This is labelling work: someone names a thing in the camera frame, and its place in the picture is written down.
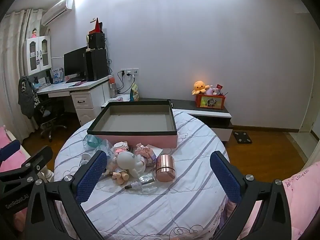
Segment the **black computer monitor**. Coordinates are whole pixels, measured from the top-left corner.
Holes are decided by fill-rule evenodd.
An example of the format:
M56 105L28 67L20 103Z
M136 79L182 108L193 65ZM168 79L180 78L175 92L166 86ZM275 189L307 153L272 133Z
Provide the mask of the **black computer monitor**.
M71 77L67 83L86 79L86 47L82 47L64 54L64 74Z

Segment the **wall power outlet strip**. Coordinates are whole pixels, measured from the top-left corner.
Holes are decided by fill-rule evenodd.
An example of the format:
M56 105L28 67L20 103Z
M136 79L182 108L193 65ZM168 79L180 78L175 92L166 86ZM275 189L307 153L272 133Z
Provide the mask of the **wall power outlet strip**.
M137 76L139 74L138 68L121 69L121 71L124 71L125 75L131 74L133 76Z

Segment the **beige curtain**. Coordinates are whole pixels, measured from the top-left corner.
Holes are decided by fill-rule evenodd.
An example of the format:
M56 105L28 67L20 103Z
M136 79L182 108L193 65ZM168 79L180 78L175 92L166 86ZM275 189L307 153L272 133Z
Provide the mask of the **beige curtain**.
M42 9L12 12L1 20L1 125L19 140L27 138L37 124L22 114L18 104L18 82L27 75L23 63L23 44L32 31L40 30Z

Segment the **white cup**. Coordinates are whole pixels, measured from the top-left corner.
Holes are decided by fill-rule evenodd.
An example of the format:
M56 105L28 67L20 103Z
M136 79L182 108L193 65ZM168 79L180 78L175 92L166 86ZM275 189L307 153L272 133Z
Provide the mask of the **white cup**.
M93 157L94 153L88 153L88 152L85 152L81 155L81 160L80 160L80 163L79 163L79 166L83 166L83 165L86 165L90 159Z

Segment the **pink bedding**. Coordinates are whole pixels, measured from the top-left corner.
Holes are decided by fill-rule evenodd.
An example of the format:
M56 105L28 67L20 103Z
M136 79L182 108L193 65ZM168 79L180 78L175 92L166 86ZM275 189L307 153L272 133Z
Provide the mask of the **pink bedding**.
M291 215L291 238L299 239L315 216L320 204L320 163L283 180Z

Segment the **clear glass diffuser bottle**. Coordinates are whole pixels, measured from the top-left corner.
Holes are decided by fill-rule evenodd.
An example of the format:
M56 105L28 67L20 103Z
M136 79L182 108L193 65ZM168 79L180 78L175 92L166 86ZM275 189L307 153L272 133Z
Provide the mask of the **clear glass diffuser bottle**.
M139 192L153 192L157 190L156 178L153 173L147 173L140 176L136 181L124 187L126 190Z

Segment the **white glass door cabinet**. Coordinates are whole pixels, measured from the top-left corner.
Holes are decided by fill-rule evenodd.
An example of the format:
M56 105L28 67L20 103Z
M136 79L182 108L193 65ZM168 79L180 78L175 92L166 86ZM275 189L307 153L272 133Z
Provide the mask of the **white glass door cabinet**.
M27 75L34 75L52 67L50 36L27 39L23 44L23 62Z

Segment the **red cartoon storage box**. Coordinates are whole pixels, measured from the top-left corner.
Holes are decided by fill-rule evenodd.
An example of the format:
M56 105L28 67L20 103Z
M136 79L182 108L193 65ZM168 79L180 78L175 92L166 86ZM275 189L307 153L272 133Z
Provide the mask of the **red cartoon storage box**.
M210 109L223 109L225 97L220 95L196 95L196 107L210 108Z

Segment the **low black white cabinet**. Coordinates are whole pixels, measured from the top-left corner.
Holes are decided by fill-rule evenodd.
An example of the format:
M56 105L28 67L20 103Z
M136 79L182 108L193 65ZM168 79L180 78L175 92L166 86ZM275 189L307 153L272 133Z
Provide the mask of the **low black white cabinet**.
M173 100L172 111L174 114L177 135L185 131L185 127L193 127L195 121L204 122L204 126L212 131L228 131L231 115L227 110L209 110L196 108L191 101Z

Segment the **pink pastel block figure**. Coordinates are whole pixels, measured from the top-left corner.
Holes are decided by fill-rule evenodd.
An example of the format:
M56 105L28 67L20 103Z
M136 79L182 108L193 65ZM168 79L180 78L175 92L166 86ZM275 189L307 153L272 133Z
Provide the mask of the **pink pastel block figure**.
M144 146L141 143L136 145L135 155L141 155L145 159L146 166L153 166L156 163L157 156L150 146Z

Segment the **white power adapter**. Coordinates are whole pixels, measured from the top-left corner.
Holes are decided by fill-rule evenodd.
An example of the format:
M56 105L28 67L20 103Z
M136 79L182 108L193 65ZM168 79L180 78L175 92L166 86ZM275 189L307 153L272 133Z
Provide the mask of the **white power adapter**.
M159 156L159 155L161 155L161 153L163 152L163 149L162 149L162 148L159 148L159 147L156 147L156 146L152 146L152 145L150 145L150 144L148 144L147 147L149 147L150 149L153 150L155 156Z

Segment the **striped white table cover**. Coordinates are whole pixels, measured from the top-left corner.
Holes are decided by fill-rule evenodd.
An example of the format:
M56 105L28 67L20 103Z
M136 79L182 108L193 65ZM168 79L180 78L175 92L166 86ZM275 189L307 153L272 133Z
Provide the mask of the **striped white table cover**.
M174 181L134 191L105 177L82 204L104 239L209 239L218 228L227 196L209 161L226 149L197 118L179 110L174 118L177 147L163 150L175 161Z

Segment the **black office chair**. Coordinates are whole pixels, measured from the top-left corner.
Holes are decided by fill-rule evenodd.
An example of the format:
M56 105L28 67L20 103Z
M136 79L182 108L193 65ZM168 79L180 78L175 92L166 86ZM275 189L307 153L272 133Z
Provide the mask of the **black office chair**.
M41 138L48 134L49 142L52 142L53 133L58 129L67 129L64 121L65 107L60 99L50 98L47 95L38 95L33 118L41 130Z

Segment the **white computer desk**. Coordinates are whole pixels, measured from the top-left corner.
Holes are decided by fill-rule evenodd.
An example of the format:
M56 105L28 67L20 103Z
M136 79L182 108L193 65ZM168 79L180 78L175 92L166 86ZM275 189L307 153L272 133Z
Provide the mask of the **white computer desk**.
M113 75L108 75L78 86L74 82L52 84L39 89L38 94L47 94L50 98L70 96L80 125L83 126L94 120L102 111L102 105L110 99L109 80L112 77Z

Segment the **white piggy bank figurine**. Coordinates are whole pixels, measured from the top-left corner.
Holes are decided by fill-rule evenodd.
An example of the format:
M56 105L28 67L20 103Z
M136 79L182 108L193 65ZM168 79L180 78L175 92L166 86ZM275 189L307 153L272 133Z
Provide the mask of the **white piggy bank figurine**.
M133 178L139 178L145 171L145 159L140 154L135 155L124 151L118 154L117 164L122 170L127 170Z

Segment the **white air conditioner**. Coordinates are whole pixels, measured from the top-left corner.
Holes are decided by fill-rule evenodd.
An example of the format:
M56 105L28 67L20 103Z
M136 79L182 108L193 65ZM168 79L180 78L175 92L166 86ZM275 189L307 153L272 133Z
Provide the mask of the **white air conditioner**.
M73 10L73 5L74 0L61 0L42 16L41 24L47 27L61 15Z

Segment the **orange lid water bottle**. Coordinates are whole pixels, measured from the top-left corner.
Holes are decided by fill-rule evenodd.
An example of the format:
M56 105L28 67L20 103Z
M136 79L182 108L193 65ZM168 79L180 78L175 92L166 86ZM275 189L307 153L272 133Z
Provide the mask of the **orange lid water bottle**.
M109 78L110 97L116 98L118 95L117 84L114 77Z

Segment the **small black speaker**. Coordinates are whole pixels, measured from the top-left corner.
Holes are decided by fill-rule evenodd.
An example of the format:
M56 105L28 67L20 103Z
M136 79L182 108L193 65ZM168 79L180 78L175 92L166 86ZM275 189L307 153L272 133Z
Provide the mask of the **small black speaker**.
M104 49L105 48L105 34L91 33L87 35L87 45L89 49Z

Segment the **white pink block cat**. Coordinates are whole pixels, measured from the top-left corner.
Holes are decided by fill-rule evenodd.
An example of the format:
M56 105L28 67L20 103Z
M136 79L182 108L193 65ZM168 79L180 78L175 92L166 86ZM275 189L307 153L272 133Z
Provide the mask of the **white pink block cat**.
M113 146L114 158L117 159L121 152L130 152L130 147L127 141L120 141Z

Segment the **small doll blue dress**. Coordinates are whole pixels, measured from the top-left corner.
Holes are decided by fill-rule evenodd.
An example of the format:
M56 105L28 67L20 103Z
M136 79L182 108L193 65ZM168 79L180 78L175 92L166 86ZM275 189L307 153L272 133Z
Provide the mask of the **small doll blue dress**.
M117 158L109 155L107 156L107 165L103 175L110 176L118 185L125 184L130 178L127 170L120 168L117 164Z

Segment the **red triangular item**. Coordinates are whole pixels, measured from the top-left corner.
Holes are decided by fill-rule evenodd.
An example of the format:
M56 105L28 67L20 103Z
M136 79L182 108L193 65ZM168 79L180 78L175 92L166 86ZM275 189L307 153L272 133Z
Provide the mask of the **red triangular item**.
M92 23L95 23L94 29L89 31L89 34L93 33L103 33L103 23L99 21L98 18L92 21Z

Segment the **pink storage box black rim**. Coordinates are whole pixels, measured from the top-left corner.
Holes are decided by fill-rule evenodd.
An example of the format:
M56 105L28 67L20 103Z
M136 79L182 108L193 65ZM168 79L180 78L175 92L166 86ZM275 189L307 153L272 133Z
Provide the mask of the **pink storage box black rim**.
M109 102L87 133L115 144L177 146L177 128L170 100Z

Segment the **black floor scale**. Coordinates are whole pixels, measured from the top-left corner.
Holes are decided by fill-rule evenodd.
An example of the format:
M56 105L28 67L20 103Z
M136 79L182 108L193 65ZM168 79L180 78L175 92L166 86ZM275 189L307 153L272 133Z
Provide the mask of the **black floor scale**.
M247 132L235 131L235 132L233 132L233 135L234 135L236 142L238 144L251 144L252 143L252 140L250 139Z

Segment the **snack bag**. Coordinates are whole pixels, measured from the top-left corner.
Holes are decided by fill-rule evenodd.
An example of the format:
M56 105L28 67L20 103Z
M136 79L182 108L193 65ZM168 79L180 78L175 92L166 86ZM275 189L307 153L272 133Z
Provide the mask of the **snack bag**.
M139 88L135 82L130 90L130 101L139 101Z

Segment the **rose gold metal canister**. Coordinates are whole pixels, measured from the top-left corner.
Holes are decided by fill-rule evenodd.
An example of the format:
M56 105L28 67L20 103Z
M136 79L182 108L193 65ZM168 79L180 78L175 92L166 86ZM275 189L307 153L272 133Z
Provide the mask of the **rose gold metal canister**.
M162 154L156 160L156 180L160 182L171 182L176 178L175 161L169 154Z

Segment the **orange octopus plush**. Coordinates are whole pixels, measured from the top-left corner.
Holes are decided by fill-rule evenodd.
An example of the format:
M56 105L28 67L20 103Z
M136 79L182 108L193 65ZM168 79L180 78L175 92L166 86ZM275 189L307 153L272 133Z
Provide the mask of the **orange octopus plush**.
M200 93L204 94L208 89L210 89L212 85L205 85L203 81L196 81L194 83L194 89L192 91L192 95L198 95Z

